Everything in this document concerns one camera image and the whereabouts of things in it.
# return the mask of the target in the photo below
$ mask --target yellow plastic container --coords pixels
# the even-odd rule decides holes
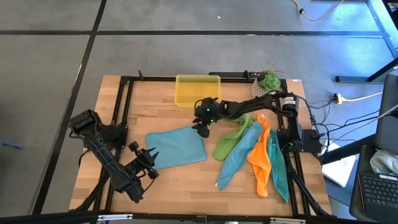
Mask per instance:
[[[218,75],[177,75],[174,102],[181,108],[193,108],[197,100],[218,97],[221,101],[221,79]]]

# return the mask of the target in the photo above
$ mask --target wooden tabletop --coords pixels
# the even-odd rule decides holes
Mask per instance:
[[[104,76],[95,111],[104,124],[111,122],[114,103],[118,92],[120,76]],[[304,96],[300,80],[287,80],[288,91]],[[174,103],[174,82],[135,81],[132,91],[127,125],[127,144],[137,141],[146,147],[145,135],[159,131],[191,126],[193,108],[179,108]],[[222,83],[223,100],[243,101],[251,99],[250,83]],[[278,128],[277,116],[269,110],[255,111],[268,119],[272,129]],[[299,104],[298,120],[303,128],[310,129],[310,118],[304,102]],[[115,192],[111,211],[126,213],[196,214],[196,215],[247,215],[282,216],[292,215],[290,201],[284,202],[274,187],[272,178],[268,181],[268,196],[262,198],[256,192],[256,178],[252,165],[246,163],[224,190],[215,187],[222,162],[213,159],[212,152],[217,141],[224,135],[237,130],[238,125],[230,121],[219,121],[210,126],[210,137],[205,139],[207,160],[185,166],[159,170],[159,177],[144,194],[138,204],[127,194]],[[319,161],[314,155],[301,153],[305,183],[315,200],[324,210],[331,213],[329,199]],[[121,163],[127,164],[135,158],[134,153],[125,149]],[[83,157],[73,191],[70,208],[79,206],[97,184],[101,164],[91,153]],[[150,179],[141,179],[144,188]],[[300,191],[295,186],[298,210],[303,212]],[[104,188],[101,208],[104,208],[108,184]]]

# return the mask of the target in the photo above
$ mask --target orange cloth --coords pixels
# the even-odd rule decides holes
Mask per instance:
[[[262,124],[264,129],[259,137],[259,141],[254,149],[248,155],[248,162],[253,165],[254,174],[257,179],[257,193],[261,197],[268,195],[267,183],[269,174],[271,173],[271,163],[269,162],[267,153],[267,142],[270,127],[264,115],[257,115],[258,123]]]

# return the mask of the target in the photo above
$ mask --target cloth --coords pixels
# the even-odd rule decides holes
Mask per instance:
[[[207,159],[205,144],[196,130],[191,127],[178,128],[163,133],[150,133],[145,136],[147,149],[155,159],[154,169],[181,166]]]
[[[398,175],[398,156],[385,150],[375,152],[370,160],[373,172]]]
[[[267,153],[270,127],[264,115],[258,114],[257,122],[262,124],[264,129],[260,134],[258,143],[248,155],[248,162],[253,165],[254,175],[257,179],[257,194],[266,197],[268,196],[267,183],[271,172],[271,163]]]
[[[242,139],[232,149],[225,159],[217,178],[217,187],[222,190],[228,186],[233,175],[242,168],[248,154],[257,144],[262,133],[262,124],[257,121],[244,133]]]
[[[218,161],[225,160],[231,150],[236,146],[239,140],[241,140],[243,133],[256,122],[256,120],[248,114],[244,114],[233,121],[239,122],[239,130],[227,134],[217,142],[216,148],[213,151],[213,157]]]
[[[268,156],[271,162],[271,176],[274,180],[275,188],[287,203],[289,201],[287,171],[284,156],[279,148],[278,134],[276,131],[270,131],[267,145]]]

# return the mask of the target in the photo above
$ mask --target blue towel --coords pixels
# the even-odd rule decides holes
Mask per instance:
[[[147,149],[154,155],[155,169],[181,166],[207,160],[203,138],[191,127],[178,128],[163,133],[150,133],[145,136]]]
[[[271,162],[271,176],[274,180],[275,188],[287,203],[289,201],[289,188],[287,185],[285,159],[279,149],[278,134],[274,130],[270,131],[267,152]]]
[[[246,162],[248,154],[257,144],[260,134],[264,127],[257,121],[243,134],[241,140],[235,145],[228,154],[221,167],[217,178],[217,187],[222,190],[228,186],[233,175],[242,168]]]

